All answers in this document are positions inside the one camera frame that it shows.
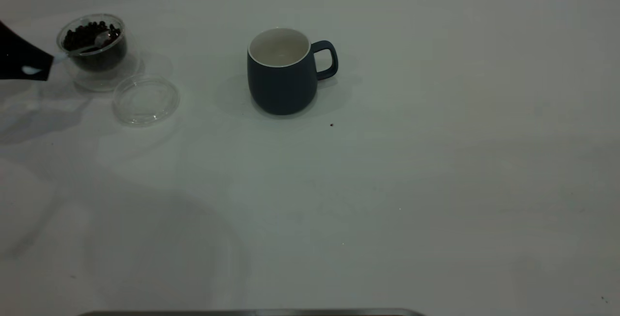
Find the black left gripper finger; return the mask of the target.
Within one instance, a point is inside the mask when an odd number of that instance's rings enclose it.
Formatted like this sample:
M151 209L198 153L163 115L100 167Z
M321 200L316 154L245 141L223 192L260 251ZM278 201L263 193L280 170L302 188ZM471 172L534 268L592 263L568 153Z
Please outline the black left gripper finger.
M13 68L13 69L1 69L1 80L48 80L48 69L37 68Z
M0 68L18 70L23 66L49 70L53 56L17 35L3 22L0 23Z

